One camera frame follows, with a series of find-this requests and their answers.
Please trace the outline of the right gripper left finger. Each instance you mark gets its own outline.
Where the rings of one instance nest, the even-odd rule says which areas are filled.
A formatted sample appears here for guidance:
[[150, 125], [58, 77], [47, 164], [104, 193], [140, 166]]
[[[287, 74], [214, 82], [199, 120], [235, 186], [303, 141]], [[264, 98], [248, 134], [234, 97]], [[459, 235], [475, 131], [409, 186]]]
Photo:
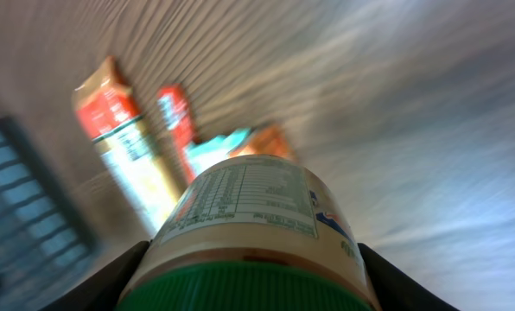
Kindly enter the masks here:
[[141, 241], [42, 311], [113, 310], [149, 248]]

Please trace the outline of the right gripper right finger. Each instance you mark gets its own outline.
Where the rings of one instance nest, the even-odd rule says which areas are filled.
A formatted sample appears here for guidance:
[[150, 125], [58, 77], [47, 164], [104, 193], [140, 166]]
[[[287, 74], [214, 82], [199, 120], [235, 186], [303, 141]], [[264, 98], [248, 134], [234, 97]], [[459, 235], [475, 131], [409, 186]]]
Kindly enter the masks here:
[[384, 311], [456, 311], [366, 244], [358, 247]]

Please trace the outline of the orange noodle packet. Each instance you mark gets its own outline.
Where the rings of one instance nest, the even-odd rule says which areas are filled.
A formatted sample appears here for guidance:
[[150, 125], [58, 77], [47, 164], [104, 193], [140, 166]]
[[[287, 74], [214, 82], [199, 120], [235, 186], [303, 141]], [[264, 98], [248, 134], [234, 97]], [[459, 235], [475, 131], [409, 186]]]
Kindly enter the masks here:
[[155, 235], [182, 195], [132, 88], [108, 56], [74, 89], [73, 110], [94, 148], [149, 234]]

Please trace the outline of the green lid white jar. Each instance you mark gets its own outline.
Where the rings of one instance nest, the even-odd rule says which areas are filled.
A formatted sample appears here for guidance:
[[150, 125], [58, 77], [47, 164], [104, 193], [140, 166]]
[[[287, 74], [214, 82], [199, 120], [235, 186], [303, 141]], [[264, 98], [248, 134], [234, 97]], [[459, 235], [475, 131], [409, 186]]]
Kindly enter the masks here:
[[145, 252], [120, 310], [377, 310], [327, 186], [273, 155], [199, 175]]

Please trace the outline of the teal snack packet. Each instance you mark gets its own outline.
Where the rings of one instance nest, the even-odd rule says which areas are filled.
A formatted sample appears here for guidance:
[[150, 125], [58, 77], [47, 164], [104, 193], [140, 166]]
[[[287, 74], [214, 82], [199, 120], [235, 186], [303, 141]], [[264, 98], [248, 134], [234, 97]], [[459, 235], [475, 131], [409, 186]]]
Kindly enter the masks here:
[[189, 167], [197, 176], [213, 165], [229, 158], [235, 149], [243, 146], [251, 134], [250, 128], [236, 129], [229, 135], [218, 135], [204, 143], [189, 143], [183, 148]]

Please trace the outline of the small orange white box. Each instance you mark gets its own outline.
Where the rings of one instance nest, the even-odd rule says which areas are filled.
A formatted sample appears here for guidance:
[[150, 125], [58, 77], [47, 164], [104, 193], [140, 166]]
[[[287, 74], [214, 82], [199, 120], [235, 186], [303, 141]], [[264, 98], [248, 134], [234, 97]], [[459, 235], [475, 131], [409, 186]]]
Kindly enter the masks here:
[[297, 161], [297, 156], [283, 129], [277, 124], [254, 130], [237, 148], [228, 153], [230, 158], [248, 155], [270, 155]]

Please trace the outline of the red white stick packet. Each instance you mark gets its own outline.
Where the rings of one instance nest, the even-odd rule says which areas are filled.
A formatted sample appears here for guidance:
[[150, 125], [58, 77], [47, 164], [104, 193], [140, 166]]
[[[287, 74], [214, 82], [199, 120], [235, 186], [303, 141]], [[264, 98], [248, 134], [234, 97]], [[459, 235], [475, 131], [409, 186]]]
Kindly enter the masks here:
[[172, 136], [183, 176], [190, 184], [195, 179], [195, 172], [190, 166], [185, 148], [194, 141], [196, 131], [190, 104], [181, 85], [171, 84], [162, 87], [158, 92], [157, 104]]

